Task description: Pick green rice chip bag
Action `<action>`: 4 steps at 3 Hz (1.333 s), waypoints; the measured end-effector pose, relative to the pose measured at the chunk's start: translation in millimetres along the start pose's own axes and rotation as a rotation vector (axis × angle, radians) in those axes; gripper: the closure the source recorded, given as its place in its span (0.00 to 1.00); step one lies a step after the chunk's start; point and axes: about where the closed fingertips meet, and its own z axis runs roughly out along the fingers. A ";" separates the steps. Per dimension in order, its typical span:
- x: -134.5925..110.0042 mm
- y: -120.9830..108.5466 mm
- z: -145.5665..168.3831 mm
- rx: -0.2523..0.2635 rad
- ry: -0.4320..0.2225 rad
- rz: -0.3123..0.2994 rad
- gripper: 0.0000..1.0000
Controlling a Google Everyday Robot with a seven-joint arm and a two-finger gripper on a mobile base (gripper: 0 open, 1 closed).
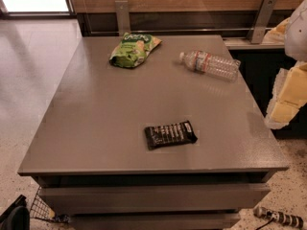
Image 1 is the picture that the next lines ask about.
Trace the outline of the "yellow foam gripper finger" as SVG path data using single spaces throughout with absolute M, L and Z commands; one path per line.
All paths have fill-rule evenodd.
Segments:
M 307 62 L 298 61 L 290 70 L 281 68 L 276 75 L 265 124 L 280 129 L 289 124 L 307 104 Z

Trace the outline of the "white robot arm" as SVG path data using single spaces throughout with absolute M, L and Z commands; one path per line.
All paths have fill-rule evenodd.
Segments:
M 307 104 L 307 0 L 289 18 L 268 31 L 264 42 L 283 43 L 285 54 L 296 61 L 290 70 L 279 70 L 266 111 L 266 126 L 280 129 Z

